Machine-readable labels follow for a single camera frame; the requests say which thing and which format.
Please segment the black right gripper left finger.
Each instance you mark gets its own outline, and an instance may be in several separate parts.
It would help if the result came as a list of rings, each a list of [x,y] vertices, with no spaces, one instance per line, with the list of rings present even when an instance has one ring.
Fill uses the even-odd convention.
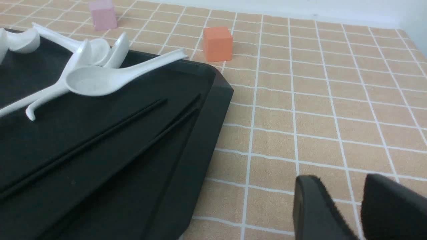
[[[293,200],[296,240],[357,240],[317,176],[297,176]]]

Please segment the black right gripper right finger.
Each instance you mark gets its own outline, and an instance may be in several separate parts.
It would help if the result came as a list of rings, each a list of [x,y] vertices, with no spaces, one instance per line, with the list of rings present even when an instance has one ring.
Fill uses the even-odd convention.
[[[427,199],[385,176],[368,174],[361,220],[367,240],[425,240]]]

